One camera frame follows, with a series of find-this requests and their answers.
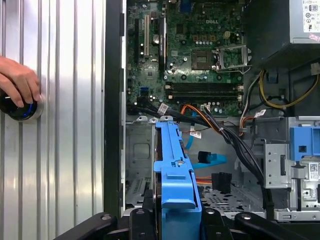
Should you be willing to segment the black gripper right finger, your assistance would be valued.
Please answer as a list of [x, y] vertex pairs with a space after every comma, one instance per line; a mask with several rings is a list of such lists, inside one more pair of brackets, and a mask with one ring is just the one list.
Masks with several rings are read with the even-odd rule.
[[278, 224], [251, 212], [240, 212], [230, 220], [214, 208], [202, 211], [202, 240], [310, 240], [309, 224]]

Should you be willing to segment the person hand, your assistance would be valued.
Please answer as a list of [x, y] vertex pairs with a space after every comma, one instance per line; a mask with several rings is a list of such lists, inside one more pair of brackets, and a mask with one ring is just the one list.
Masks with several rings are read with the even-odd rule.
[[0, 57], [0, 89], [22, 108], [41, 99], [40, 82], [29, 67], [5, 56]]

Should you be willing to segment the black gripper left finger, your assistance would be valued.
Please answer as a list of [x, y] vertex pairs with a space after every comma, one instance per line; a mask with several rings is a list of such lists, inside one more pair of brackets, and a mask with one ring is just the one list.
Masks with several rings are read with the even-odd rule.
[[120, 219], [107, 212], [97, 213], [56, 239], [157, 240], [153, 191], [146, 190], [142, 207], [129, 209], [129, 213]]

